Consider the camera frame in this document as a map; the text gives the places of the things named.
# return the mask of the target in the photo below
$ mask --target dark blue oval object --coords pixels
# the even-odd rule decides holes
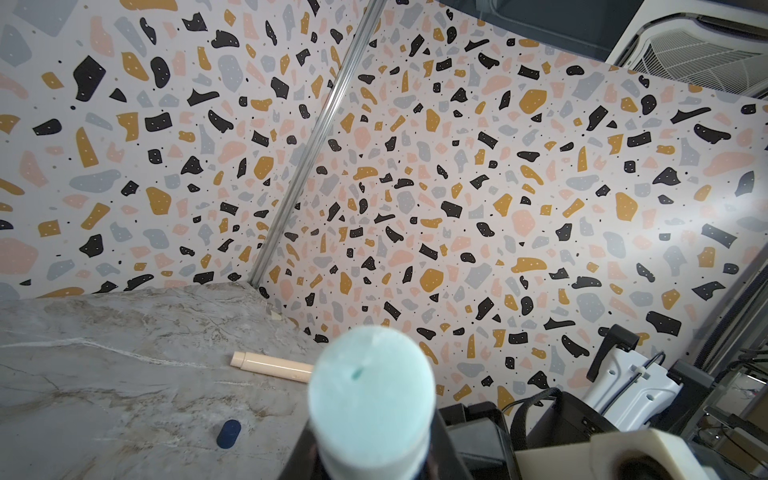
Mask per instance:
[[[222,449],[231,449],[235,444],[237,436],[240,434],[240,422],[237,420],[227,420],[221,427],[219,436],[216,437],[216,445]]]

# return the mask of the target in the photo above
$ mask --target terrazzo wallpaper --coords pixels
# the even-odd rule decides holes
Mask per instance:
[[[0,300],[247,276],[366,4],[4,2]]]
[[[407,332],[442,405],[666,366],[766,244],[768,106],[390,2],[263,279],[326,343]]]

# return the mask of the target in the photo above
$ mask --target gray marble surface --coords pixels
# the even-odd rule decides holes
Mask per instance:
[[[272,308],[237,283],[0,303],[0,478],[277,477],[306,386],[230,356],[321,347]]]

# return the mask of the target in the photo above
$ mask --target white grille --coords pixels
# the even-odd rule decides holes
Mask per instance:
[[[768,55],[709,43],[677,28],[651,37],[633,70],[734,94],[768,81]]]

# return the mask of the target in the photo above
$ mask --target beige plastic part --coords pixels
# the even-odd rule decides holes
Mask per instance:
[[[230,365],[236,366],[241,370],[247,370],[248,372],[263,373],[265,375],[278,376],[281,379],[296,380],[297,382],[304,383],[309,382],[313,368],[308,363],[245,352],[235,352],[232,355]]]

